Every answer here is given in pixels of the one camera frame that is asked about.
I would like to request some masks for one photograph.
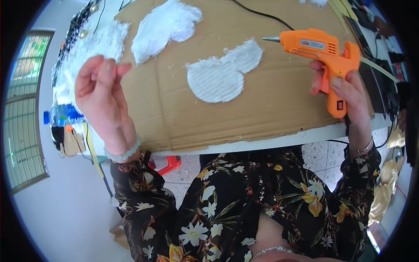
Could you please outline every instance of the black floral shirt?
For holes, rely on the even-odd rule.
[[[375,147],[341,165],[329,188],[292,150],[246,161],[220,154],[192,182],[176,209],[164,179],[148,167],[150,154],[112,163],[116,198],[134,261],[249,262],[260,212],[280,223],[298,254],[355,260],[367,242],[367,222],[380,172]]]

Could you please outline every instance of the window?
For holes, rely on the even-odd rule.
[[[53,34],[29,32],[10,75],[3,139],[13,193],[48,177],[39,138],[38,96],[44,58]]]

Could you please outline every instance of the window frame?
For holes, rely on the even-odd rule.
[[[26,37],[29,37],[29,36],[49,36],[49,41],[48,41],[47,46],[45,48],[45,53],[44,53],[44,56],[42,58],[41,65],[39,67],[39,77],[38,77],[38,81],[36,83],[36,92],[35,93],[23,94],[23,95],[18,95],[18,96],[13,96],[13,97],[10,97],[10,98],[6,98],[5,105],[6,104],[9,104],[9,103],[13,103],[13,102],[19,101],[19,100],[35,98],[35,130],[34,130],[34,132],[36,133],[36,138],[38,140],[38,145],[37,146],[38,146],[38,150],[39,150],[39,157],[41,159],[41,165],[44,167],[44,173],[41,174],[41,175],[39,175],[39,176],[36,176],[36,177],[34,177],[34,178],[32,178],[32,179],[30,179],[28,181],[26,181],[26,182],[23,182],[20,185],[17,185],[14,188],[12,188],[12,183],[9,181],[9,185],[8,186],[10,187],[11,193],[13,195],[16,194],[17,192],[25,189],[25,188],[27,188],[27,187],[29,187],[29,186],[37,183],[37,182],[39,182],[39,181],[41,181],[41,180],[49,177],[48,169],[47,169],[47,166],[45,164],[44,154],[42,152],[41,135],[40,135],[40,132],[39,132],[39,90],[40,90],[40,87],[41,87],[41,80],[42,80],[42,73],[44,71],[45,59],[46,59],[47,54],[48,54],[49,45],[51,44],[52,38],[54,36],[54,31],[48,31],[48,30],[30,30],[27,33]],[[18,60],[18,58],[16,57],[14,59],[13,63],[15,63],[17,60]]]

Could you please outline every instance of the plastic water bottle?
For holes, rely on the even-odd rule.
[[[44,125],[65,127],[66,125],[86,122],[86,118],[71,105],[53,105],[49,111],[44,111]]]

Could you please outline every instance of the blue bottle cap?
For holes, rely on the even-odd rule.
[[[44,125],[49,124],[49,112],[44,111]]]

